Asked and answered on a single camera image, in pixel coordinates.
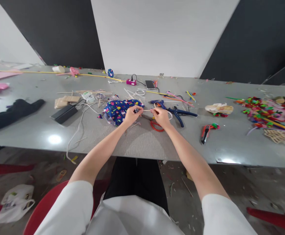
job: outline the black pants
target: black pants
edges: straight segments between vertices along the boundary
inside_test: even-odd
[[[156,160],[117,157],[111,181],[103,200],[116,196],[137,195],[162,207],[167,214],[168,202]]]

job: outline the smartphone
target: smartphone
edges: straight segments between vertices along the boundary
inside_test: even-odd
[[[146,80],[146,87],[147,90],[154,90],[155,89],[155,85],[153,85],[153,82],[151,80]]]

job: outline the hand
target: hand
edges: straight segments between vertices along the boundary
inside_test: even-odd
[[[154,108],[154,109],[150,109],[150,111],[155,117],[157,123],[159,123],[163,129],[166,129],[172,126],[169,120],[168,111],[162,108]]]
[[[143,113],[143,108],[135,105],[133,107],[130,107],[127,111],[126,111],[126,115],[125,115],[125,120],[124,122],[130,126],[131,124],[133,124],[137,118]]]

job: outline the black wall panel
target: black wall panel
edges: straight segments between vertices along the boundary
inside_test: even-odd
[[[200,78],[261,84],[283,67],[285,0],[241,0]]]
[[[90,0],[0,0],[47,65],[104,69]]]

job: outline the white cup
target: white cup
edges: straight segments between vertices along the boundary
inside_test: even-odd
[[[63,68],[63,66],[53,67],[52,70],[53,70],[53,72],[65,73],[65,68]]]

